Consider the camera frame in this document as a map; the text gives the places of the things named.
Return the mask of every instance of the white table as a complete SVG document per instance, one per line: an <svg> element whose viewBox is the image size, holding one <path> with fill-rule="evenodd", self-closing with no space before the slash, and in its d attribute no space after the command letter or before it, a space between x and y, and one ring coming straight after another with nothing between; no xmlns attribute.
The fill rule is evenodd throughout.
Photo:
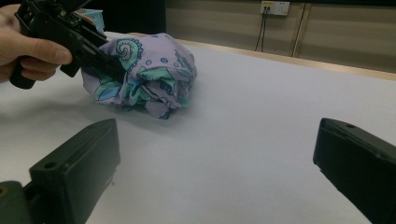
<svg viewBox="0 0 396 224"><path fill-rule="evenodd" d="M34 163L115 118L121 165L90 224L368 223L312 157L321 118L396 145L395 81L186 47L199 76L169 120L97 105L80 75L0 84L1 181L27 184Z"/></svg>

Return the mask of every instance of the hand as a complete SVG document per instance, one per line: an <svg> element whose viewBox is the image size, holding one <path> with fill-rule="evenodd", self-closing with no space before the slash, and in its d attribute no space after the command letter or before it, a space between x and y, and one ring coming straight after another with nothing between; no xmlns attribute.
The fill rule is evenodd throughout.
<svg viewBox="0 0 396 224"><path fill-rule="evenodd" d="M18 8L19 5L0 8L0 82L9 80L20 56L28 56L21 60L24 77L45 80L55 74L59 65L71 63L72 55L55 42L21 35L14 16Z"/></svg>

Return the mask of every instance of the black wire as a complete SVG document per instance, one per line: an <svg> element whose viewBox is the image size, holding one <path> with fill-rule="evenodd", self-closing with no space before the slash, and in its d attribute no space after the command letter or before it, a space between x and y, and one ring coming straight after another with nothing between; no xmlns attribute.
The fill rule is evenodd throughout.
<svg viewBox="0 0 396 224"><path fill-rule="evenodd" d="M266 10L264 10L264 29L263 29L263 31L262 31L262 46L263 46L263 44L264 44L265 24L267 23L267 15L268 15L269 9L270 9L270 8L268 7Z"/></svg>
<svg viewBox="0 0 396 224"><path fill-rule="evenodd" d="M259 46L259 42L260 42L260 36L262 35L262 25L264 24L265 9L264 9L264 12L262 13L262 24L260 25L261 29L260 29L260 32L259 32L259 38L257 38L257 44L256 44L256 48L254 49L254 51L257 51L257 47Z"/></svg>

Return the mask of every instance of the electrical outlet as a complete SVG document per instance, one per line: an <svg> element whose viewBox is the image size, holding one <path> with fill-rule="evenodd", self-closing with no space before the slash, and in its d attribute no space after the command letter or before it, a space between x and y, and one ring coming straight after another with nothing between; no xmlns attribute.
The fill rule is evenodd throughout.
<svg viewBox="0 0 396 224"><path fill-rule="evenodd" d="M287 16L290 2L275 2L274 15Z"/></svg>
<svg viewBox="0 0 396 224"><path fill-rule="evenodd" d="M274 14L274 7L275 7L275 2L274 1L262 1L262 8L260 9L260 13L264 13L264 9L267 9L267 15L272 15Z"/></svg>

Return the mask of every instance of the crumpled cloth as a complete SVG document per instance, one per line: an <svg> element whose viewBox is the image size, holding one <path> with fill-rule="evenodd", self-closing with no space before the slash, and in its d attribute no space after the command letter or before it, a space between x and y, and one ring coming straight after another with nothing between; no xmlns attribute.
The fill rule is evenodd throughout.
<svg viewBox="0 0 396 224"><path fill-rule="evenodd" d="M114 39L100 47L126 70L123 84L108 74L82 67L85 90L95 102L132 110L143 105L155 118L188 106L197 77L193 55L168 34Z"/></svg>

